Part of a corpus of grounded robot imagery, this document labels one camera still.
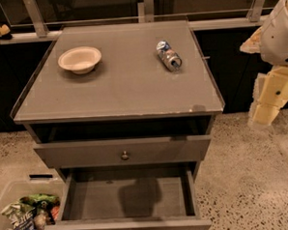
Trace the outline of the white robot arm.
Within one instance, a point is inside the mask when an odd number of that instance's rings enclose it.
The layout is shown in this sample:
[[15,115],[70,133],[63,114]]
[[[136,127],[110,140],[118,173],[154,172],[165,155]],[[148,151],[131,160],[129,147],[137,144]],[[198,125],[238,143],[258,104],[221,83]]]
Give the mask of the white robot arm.
[[273,123],[288,102],[288,0],[278,1],[240,51],[258,53],[273,66],[269,72],[257,75],[248,114],[250,124],[263,129]]

